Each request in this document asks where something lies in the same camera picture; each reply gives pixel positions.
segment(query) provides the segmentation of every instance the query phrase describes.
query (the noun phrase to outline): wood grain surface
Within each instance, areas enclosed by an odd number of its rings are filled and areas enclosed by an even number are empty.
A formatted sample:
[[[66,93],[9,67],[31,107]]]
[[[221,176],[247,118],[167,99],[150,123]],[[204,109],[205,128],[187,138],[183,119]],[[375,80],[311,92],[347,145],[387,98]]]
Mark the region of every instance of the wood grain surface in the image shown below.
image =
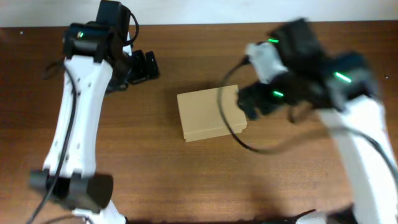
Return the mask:
[[[230,136],[184,142],[177,94],[216,87],[246,44],[267,39],[278,25],[141,27],[135,49],[155,52],[161,77],[106,96],[96,142],[97,171],[113,175],[113,200],[123,215],[153,222],[236,221],[350,203],[351,190],[328,136],[304,136],[287,144],[288,152],[269,157],[245,151]],[[368,58],[398,149],[398,22],[313,26],[329,53],[357,50]],[[28,188],[29,170],[42,167],[62,96],[62,76],[45,81],[40,74],[61,58],[65,29],[0,29],[0,223],[24,223],[40,202]],[[231,83],[242,87],[254,80],[248,67]],[[249,122],[240,137],[275,146],[318,128],[315,115],[299,126],[289,124],[283,109]],[[67,213],[49,203],[37,221]]]

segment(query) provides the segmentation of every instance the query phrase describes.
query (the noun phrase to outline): black bracket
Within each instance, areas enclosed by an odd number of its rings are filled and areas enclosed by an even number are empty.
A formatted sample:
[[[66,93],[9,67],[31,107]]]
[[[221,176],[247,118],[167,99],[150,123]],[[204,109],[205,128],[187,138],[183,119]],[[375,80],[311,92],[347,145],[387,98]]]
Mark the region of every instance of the black bracket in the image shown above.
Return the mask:
[[[239,90],[238,105],[249,119],[258,119],[256,109],[267,115],[301,101],[315,109],[344,111],[349,100],[361,95],[379,98],[377,81],[364,57],[356,52],[330,57],[304,19],[287,23],[270,36],[277,40],[273,44],[289,71],[268,84],[257,82]]]
[[[132,53],[131,60],[133,69],[127,78],[130,84],[135,85],[159,78],[159,68],[153,52],[147,52],[144,56],[142,50],[137,50]]]
[[[49,186],[56,181],[50,195],[50,201],[68,210],[76,208],[99,213],[111,201],[113,178],[111,175],[95,174],[90,178],[81,178],[73,174],[71,178],[59,177],[57,180],[49,175],[49,170],[32,170],[29,185],[36,192],[45,195]]]

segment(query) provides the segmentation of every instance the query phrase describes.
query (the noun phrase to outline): white wall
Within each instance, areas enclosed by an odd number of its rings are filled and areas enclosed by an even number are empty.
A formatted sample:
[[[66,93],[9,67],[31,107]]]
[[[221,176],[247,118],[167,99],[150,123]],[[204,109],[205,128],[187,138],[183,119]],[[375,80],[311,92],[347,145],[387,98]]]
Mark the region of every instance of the white wall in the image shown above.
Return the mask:
[[[122,0],[140,24],[398,20],[398,0]],[[0,0],[0,27],[95,20],[99,0]]]

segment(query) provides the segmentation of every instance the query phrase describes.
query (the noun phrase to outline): cardboard box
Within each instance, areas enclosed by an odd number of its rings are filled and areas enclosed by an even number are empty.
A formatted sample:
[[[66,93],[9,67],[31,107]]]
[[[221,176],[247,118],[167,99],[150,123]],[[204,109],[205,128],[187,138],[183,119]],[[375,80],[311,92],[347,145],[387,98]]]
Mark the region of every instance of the cardboard box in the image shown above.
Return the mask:
[[[217,90],[214,88],[177,95],[185,142],[230,134],[218,111]],[[223,108],[234,132],[241,133],[248,124],[245,114],[236,105],[237,92],[237,85],[224,87]]]

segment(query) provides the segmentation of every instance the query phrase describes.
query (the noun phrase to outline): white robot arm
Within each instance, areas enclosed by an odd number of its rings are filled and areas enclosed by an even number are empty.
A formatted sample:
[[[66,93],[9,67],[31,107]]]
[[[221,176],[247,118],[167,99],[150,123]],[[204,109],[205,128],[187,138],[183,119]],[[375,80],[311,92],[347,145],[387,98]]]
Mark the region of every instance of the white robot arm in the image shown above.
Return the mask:
[[[304,20],[271,36],[269,43],[247,46],[242,65],[251,63],[259,81],[239,91],[239,107],[258,119],[254,108],[269,114],[283,104],[310,102],[338,146],[353,189],[352,216],[343,223],[397,223],[396,160],[377,83],[363,58],[356,53],[328,58]],[[339,223],[332,216],[315,211],[290,223]]]
[[[130,16],[136,23],[132,39]],[[104,94],[159,77],[153,52],[131,50],[138,30],[128,8],[101,1],[94,22],[65,31],[66,58],[54,64],[65,68],[57,129],[43,169],[30,173],[30,186],[44,199],[27,223],[48,200],[90,223],[128,223],[111,201],[112,176],[95,172],[95,142]]]

